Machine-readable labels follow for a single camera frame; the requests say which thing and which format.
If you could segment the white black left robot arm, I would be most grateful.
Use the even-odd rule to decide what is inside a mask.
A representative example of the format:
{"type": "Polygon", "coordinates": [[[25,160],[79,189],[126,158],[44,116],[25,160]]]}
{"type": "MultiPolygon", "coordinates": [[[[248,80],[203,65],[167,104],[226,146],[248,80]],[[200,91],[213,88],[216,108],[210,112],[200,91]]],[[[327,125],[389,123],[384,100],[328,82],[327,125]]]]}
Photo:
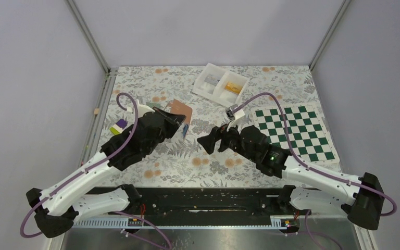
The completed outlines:
{"type": "Polygon", "coordinates": [[[102,194],[89,192],[104,179],[122,173],[151,154],[158,144],[175,135],[185,119],[185,115],[156,107],[145,113],[141,111],[134,124],[112,136],[67,179],[48,189],[29,190],[26,197],[41,234],[54,238],[90,217],[114,211],[138,212],[141,196],[132,184],[122,184],[102,194]]]}

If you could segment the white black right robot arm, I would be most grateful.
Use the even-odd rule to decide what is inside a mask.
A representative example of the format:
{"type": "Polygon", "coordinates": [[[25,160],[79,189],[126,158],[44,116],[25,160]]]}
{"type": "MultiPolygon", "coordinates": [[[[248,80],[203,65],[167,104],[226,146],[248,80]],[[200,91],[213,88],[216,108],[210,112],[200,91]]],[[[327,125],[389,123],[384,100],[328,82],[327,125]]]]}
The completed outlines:
{"type": "Polygon", "coordinates": [[[219,152],[230,149],[255,163],[256,169],[267,176],[298,181],[311,190],[287,189],[279,198],[280,212],[290,215],[298,210],[324,210],[345,215],[353,224],[377,230],[384,203],[383,189],[377,176],[365,172],[359,177],[342,174],[295,157],[289,149],[270,143],[266,135],[255,126],[242,131],[227,125],[213,127],[211,132],[199,137],[197,142],[208,153],[214,152],[216,142],[219,152]]]}

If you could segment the blue credit card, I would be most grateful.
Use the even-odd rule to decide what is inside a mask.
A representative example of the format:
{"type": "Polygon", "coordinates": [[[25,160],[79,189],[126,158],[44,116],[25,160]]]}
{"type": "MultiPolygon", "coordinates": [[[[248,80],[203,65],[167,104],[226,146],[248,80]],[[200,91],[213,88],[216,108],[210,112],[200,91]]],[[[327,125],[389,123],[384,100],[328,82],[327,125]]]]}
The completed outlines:
{"type": "Polygon", "coordinates": [[[188,132],[188,129],[189,129],[189,124],[185,124],[185,125],[183,126],[183,130],[182,130],[182,138],[183,138],[183,139],[185,139],[185,137],[186,137],[186,135],[187,135],[187,132],[188,132]]]}

